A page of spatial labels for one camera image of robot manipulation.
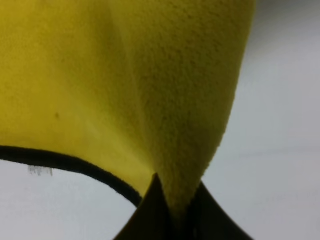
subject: black piping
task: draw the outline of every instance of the black piping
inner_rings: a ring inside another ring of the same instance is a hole
[[[0,160],[84,174],[109,185],[136,207],[142,201],[140,194],[126,182],[77,157],[45,150],[0,146]]]

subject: black fabric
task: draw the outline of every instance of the black fabric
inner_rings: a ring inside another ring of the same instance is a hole
[[[0,160],[84,174],[109,185],[136,207],[142,201],[140,194],[126,182],[77,157],[44,150],[0,146]]]
[[[169,209],[157,174],[129,222],[115,240],[177,240],[173,238]]]
[[[186,240],[252,240],[224,212],[203,183],[187,215]]]

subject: white wall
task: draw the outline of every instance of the white wall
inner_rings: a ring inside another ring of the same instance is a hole
[[[0,160],[0,240],[111,240],[136,208],[109,186]]]
[[[258,5],[204,182],[257,240],[320,239],[320,1]]]

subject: fleece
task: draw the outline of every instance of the fleece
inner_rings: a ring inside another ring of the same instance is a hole
[[[254,0],[0,0],[0,145],[74,156],[182,216],[222,140]]]

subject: black trim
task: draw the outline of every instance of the black trim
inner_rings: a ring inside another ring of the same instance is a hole
[[[77,157],[45,150],[0,146],[0,160],[84,174],[109,185],[136,207],[142,201],[140,194],[126,182],[112,173]]]

